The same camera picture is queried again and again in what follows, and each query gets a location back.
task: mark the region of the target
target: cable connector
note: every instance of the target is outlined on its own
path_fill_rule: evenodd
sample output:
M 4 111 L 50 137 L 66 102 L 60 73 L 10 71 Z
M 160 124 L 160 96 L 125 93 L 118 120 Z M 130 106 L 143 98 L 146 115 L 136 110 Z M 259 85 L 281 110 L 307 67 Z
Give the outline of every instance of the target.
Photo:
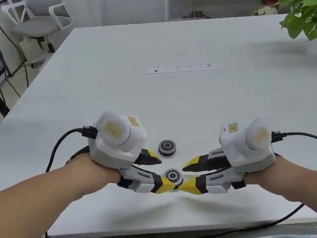
M 284 133 L 280 132 L 279 130 L 278 131 L 272 131 L 271 136 L 272 136 L 271 143 L 282 141 L 283 138 L 285 137 Z
M 90 138 L 90 139 L 95 139 L 97 137 L 98 134 L 98 130 L 97 128 L 93 127 L 93 126 L 83 126 L 82 130 L 81 130 L 81 135 L 86 137 L 86 138 Z

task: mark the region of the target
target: power strip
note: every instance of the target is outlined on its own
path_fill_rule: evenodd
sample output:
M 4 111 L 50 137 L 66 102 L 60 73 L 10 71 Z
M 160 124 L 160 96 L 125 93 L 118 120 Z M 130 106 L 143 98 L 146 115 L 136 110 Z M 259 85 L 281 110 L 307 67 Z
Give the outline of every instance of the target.
M 199 64 L 188 64 L 184 66 L 157 66 L 147 70 L 147 74 L 157 73 L 179 73 L 179 72 L 194 72 L 194 71 L 207 71 L 217 70 L 218 67 L 211 63 L 199 63 Z

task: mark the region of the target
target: human hand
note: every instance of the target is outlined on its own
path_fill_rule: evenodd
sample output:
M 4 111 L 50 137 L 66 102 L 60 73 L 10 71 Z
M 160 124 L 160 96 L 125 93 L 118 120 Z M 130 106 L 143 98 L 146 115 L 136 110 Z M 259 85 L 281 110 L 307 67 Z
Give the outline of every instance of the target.
M 62 169 L 77 186 L 80 197 L 97 192 L 108 183 L 118 183 L 121 178 L 118 170 L 95 163 L 89 153 L 78 155 Z
M 307 176 L 312 170 L 296 165 L 281 156 L 276 156 L 276 162 L 265 170 L 246 174 L 246 184 L 258 184 L 265 190 L 282 195 L 289 201 L 298 201 L 301 190 L 307 182 Z

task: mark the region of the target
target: white chair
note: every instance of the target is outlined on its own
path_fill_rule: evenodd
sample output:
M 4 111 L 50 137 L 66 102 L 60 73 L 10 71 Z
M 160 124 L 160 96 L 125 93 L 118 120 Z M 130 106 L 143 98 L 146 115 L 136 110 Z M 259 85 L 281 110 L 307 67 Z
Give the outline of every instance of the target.
M 10 10 L 24 6 L 21 19 L 15 19 Z M 12 33 L 24 38 L 45 38 L 50 53 L 54 53 L 53 44 L 49 41 L 49 36 L 55 32 L 67 30 L 74 27 L 74 20 L 65 8 L 64 0 L 23 0 L 21 2 L 4 5 L 2 11 L 7 13 L 9 19 L 14 24 Z

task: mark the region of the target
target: table surface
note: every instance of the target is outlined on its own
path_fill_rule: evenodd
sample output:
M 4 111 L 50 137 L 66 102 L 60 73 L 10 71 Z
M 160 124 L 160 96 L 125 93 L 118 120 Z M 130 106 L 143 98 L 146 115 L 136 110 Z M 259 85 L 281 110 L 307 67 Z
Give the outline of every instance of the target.
M 291 40 L 283 16 L 242 17 L 75 29 L 0 124 L 0 189 L 44 172 L 69 129 L 112 109 L 138 116 L 146 147 L 172 139 L 177 152 L 151 169 L 181 169 L 219 147 L 226 122 L 266 120 L 271 130 L 317 134 L 317 68 L 308 41 Z M 217 64 L 219 70 L 146 74 L 158 65 Z M 291 137 L 274 144 L 289 160 L 317 169 L 316 142 Z M 85 138 L 57 151 L 64 165 Z M 256 185 L 227 194 L 139 194 L 110 185 L 71 204 L 49 235 L 85 237 L 241 227 L 280 219 L 298 203 Z M 304 208 L 288 223 L 315 222 Z

